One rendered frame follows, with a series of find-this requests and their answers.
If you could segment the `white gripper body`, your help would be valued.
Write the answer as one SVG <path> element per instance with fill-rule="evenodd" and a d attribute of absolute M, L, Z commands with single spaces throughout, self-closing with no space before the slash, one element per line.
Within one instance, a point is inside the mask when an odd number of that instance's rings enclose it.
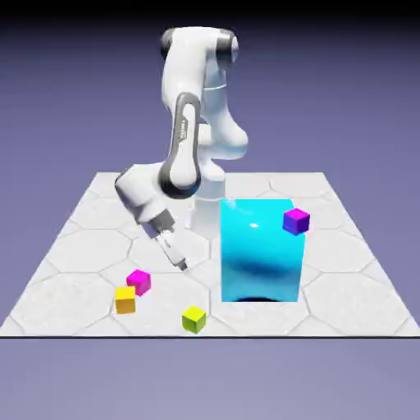
<path fill-rule="evenodd" d="M 160 245 L 163 252 L 170 260 L 173 266 L 175 266 L 176 263 L 185 258 L 175 246 L 175 236 L 173 231 L 161 231 L 156 236 L 155 240 Z"/>

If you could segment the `small magenta cube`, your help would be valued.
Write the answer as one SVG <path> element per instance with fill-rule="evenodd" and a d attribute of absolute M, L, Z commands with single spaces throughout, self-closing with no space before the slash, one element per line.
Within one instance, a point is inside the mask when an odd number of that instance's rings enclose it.
<path fill-rule="evenodd" d="M 126 278 L 128 286 L 134 286 L 135 294 L 142 296 L 151 289 L 151 274 L 142 270 L 136 269 L 132 271 Z"/>

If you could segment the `small lime green cube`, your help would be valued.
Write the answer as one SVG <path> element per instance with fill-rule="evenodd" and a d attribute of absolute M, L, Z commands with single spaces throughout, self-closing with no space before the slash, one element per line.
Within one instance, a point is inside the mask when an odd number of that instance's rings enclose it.
<path fill-rule="evenodd" d="M 206 325 L 207 313 L 201 308 L 191 306 L 182 314 L 182 326 L 186 331 L 198 334 Z"/>

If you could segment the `small yellow cube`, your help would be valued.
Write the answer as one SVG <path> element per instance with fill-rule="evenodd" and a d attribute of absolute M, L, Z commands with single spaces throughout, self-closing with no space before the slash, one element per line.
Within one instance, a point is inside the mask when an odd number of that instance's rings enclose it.
<path fill-rule="evenodd" d="M 135 312 L 135 287 L 118 287 L 115 290 L 115 305 L 117 314 L 127 314 Z"/>

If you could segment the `small purple cube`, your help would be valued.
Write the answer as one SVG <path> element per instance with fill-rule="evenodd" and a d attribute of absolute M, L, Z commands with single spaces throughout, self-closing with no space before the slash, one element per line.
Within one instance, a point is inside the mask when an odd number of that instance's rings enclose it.
<path fill-rule="evenodd" d="M 308 231 L 309 222 L 309 213 L 299 208 L 293 208 L 284 212 L 282 227 L 292 235 L 300 235 Z"/>

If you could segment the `large cyan box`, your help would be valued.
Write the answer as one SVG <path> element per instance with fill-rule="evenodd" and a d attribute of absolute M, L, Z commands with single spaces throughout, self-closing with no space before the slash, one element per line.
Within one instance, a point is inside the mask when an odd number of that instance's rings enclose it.
<path fill-rule="evenodd" d="M 220 204 L 221 300 L 296 302 L 305 233 L 283 229 L 289 199 L 224 199 Z"/>

